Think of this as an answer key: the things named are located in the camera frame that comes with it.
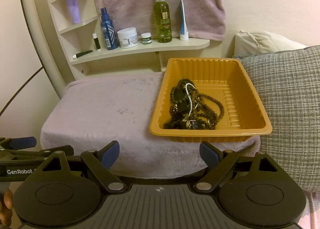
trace white pillow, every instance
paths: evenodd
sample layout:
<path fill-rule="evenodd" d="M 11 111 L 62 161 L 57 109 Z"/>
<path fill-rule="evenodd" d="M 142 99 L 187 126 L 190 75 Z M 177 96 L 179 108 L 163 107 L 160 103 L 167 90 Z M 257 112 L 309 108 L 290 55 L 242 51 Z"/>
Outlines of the white pillow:
<path fill-rule="evenodd" d="M 261 32 L 242 32 L 235 35 L 234 56 L 242 58 L 246 55 L 258 55 L 264 53 L 275 53 L 278 51 L 296 50 L 306 48 L 304 44 L 292 41 L 284 36 Z"/>

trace yellow plastic tray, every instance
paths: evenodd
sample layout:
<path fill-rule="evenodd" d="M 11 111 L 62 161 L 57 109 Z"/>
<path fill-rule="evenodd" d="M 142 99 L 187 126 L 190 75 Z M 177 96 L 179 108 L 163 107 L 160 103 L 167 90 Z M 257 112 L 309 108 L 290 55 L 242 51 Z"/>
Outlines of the yellow plastic tray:
<path fill-rule="evenodd" d="M 183 78 L 191 79 L 200 93 L 220 101 L 225 109 L 215 130 L 166 130 L 170 92 Z M 205 99 L 217 114 L 219 107 Z M 180 142 L 238 142 L 253 135 L 267 135 L 272 126 L 249 76 L 239 60 L 228 58 L 171 58 L 162 81 L 150 123 L 154 135 Z"/>

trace finger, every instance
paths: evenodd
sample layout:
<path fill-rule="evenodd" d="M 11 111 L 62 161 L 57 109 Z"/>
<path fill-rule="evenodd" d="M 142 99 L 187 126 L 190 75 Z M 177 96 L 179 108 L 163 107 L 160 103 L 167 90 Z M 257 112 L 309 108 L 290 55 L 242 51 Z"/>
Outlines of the finger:
<path fill-rule="evenodd" d="M 8 189 L 7 192 L 4 193 L 4 197 L 3 197 L 4 204 L 8 209 L 13 208 L 12 197 L 13 197 L 13 193 L 10 189 Z"/>
<path fill-rule="evenodd" d="M 2 212 L 0 213 L 0 220 L 2 224 L 6 227 L 9 227 L 11 225 L 11 217 L 12 217 L 12 210 L 3 206 Z"/>

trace human hand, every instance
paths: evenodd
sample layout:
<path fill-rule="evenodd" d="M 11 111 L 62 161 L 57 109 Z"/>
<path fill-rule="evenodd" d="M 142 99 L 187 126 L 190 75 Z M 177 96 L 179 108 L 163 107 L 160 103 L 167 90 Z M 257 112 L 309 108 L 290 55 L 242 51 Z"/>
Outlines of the human hand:
<path fill-rule="evenodd" d="M 12 197 L 13 197 L 12 191 L 8 189 L 4 193 L 4 197 L 0 202 L 0 221 L 6 227 L 9 227 L 11 225 L 12 208 L 13 208 Z"/>

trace jar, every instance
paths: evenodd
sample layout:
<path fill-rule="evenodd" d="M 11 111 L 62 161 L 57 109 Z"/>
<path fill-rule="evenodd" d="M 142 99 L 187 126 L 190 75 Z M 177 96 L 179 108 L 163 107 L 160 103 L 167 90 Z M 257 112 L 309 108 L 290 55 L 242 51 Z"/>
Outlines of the jar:
<path fill-rule="evenodd" d="M 142 44 L 151 44 L 151 33 L 143 33 L 141 34 Z"/>
<path fill-rule="evenodd" d="M 121 48 L 130 48 L 138 44 L 137 30 L 135 27 L 119 30 L 118 38 Z"/>

